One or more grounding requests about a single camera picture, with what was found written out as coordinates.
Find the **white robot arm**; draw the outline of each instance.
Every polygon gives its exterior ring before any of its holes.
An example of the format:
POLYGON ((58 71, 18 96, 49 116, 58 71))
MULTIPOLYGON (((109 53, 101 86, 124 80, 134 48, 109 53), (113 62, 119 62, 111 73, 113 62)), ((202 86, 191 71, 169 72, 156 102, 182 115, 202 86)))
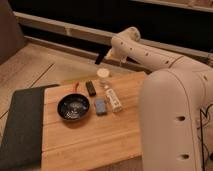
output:
POLYGON ((128 56, 155 71, 139 93, 143 169, 201 171, 195 116, 213 101, 213 69, 139 40, 135 27, 116 34, 106 59, 128 56))

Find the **dark object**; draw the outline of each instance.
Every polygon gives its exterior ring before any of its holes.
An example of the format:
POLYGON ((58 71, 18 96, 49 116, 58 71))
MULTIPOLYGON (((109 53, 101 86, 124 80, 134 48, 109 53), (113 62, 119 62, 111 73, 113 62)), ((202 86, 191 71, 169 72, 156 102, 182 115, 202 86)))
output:
POLYGON ((65 96, 58 103, 58 114, 67 121, 77 121, 86 116, 89 110, 89 100, 82 94, 77 94, 78 83, 74 85, 74 93, 65 96))
POLYGON ((103 98, 95 99, 95 109, 98 116, 107 114, 105 100, 103 98))
POLYGON ((87 87, 87 91, 89 93, 89 96, 95 96, 96 91, 95 91, 95 87, 93 86, 92 81, 87 81, 85 85, 87 87))
POLYGON ((51 86, 15 91, 0 147, 0 170, 40 166, 44 90, 51 86))
POLYGON ((213 161, 213 153, 211 153, 210 159, 211 159, 211 161, 213 161))

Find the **gray cushion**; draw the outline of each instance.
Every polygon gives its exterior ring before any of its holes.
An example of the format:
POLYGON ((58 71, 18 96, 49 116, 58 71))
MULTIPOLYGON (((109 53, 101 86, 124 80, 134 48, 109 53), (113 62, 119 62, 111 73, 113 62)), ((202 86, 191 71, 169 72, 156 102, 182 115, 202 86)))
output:
POLYGON ((40 164, 44 89, 16 91, 13 94, 0 147, 0 170, 40 164))

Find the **frying pan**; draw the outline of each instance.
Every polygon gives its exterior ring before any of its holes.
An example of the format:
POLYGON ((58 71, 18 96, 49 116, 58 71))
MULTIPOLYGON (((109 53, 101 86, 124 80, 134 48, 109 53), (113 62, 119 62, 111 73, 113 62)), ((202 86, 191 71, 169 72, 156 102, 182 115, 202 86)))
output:
POLYGON ((89 110, 89 100, 77 93, 79 83, 74 84, 73 93, 65 96, 58 103, 58 114, 67 121, 82 119, 89 110))

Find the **floor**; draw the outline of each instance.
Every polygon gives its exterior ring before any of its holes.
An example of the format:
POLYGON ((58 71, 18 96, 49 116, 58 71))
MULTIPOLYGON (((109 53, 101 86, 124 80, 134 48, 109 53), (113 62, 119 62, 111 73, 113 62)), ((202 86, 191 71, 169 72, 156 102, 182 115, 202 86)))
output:
MULTIPOLYGON (((94 61, 69 53, 49 49, 29 43, 7 62, 0 65, 0 142, 2 139, 7 113, 12 94, 15 90, 37 87, 48 84, 61 84, 65 80, 75 80, 96 75, 98 68, 104 67, 111 75, 131 73, 133 71, 102 63, 95 65, 94 61)), ((213 122, 205 127, 205 143, 210 152, 213 151, 213 122)), ((97 171, 139 171, 141 159, 135 158, 125 164, 100 168, 97 171)), ((213 162, 208 161, 206 171, 213 170, 213 162)))

